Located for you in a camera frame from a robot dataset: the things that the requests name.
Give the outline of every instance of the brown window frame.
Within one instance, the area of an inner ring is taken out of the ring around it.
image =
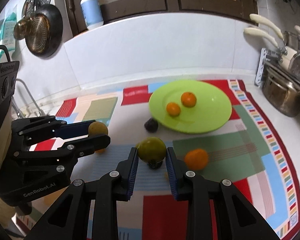
[[[202,11],[250,21],[258,13],[257,0],[178,0],[180,10]]]
[[[117,0],[100,6],[105,23],[130,15],[165,11],[165,0]]]

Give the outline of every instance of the qr code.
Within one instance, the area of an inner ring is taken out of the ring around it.
[[[297,222],[298,222],[298,216],[297,216],[297,212],[296,212],[290,217],[290,227],[295,225]]]

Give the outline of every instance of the small orange fruit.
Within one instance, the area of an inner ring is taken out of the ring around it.
[[[195,149],[186,154],[184,161],[190,170],[197,171],[202,170],[205,166],[207,166],[209,156],[207,151]]]
[[[178,116],[181,112],[180,106],[174,102],[168,103],[166,110],[167,110],[168,114],[173,117]]]
[[[181,95],[181,102],[186,107],[194,107],[197,103],[197,98],[195,97],[194,93],[184,92]]]

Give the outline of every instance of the green tomato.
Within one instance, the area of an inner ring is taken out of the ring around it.
[[[166,145],[157,137],[148,137],[138,144],[138,155],[144,162],[161,162],[166,156]]]

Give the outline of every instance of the soap dispenser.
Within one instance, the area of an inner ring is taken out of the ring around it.
[[[81,0],[80,4],[88,30],[103,25],[103,18],[98,0]]]

